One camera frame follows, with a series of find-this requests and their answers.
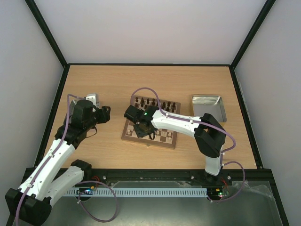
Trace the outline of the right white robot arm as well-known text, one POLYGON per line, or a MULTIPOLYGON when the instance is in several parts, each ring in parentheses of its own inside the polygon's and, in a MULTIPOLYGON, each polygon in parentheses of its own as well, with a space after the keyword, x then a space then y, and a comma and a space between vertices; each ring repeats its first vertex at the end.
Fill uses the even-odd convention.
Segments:
POLYGON ((226 131, 212 115, 205 113, 202 117, 185 116, 162 110, 157 106, 148 106, 142 110, 130 105, 124 117, 134 124, 134 131, 139 138, 154 138, 159 129, 194 138, 200 152, 206 157, 206 181, 214 185, 221 180, 221 150, 225 143, 226 131))

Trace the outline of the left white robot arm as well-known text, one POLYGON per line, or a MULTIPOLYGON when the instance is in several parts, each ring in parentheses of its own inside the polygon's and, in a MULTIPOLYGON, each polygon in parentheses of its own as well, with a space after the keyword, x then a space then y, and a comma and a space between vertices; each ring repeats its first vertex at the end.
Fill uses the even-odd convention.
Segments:
POLYGON ((11 188, 5 195, 16 225, 20 220, 33 226, 42 225, 63 194, 81 181, 90 181, 92 165, 81 160, 74 161, 59 178, 56 175, 86 139, 88 131, 110 120, 110 111, 109 106, 99 107, 90 97, 67 108, 64 123, 57 130, 47 154, 18 189, 11 188))

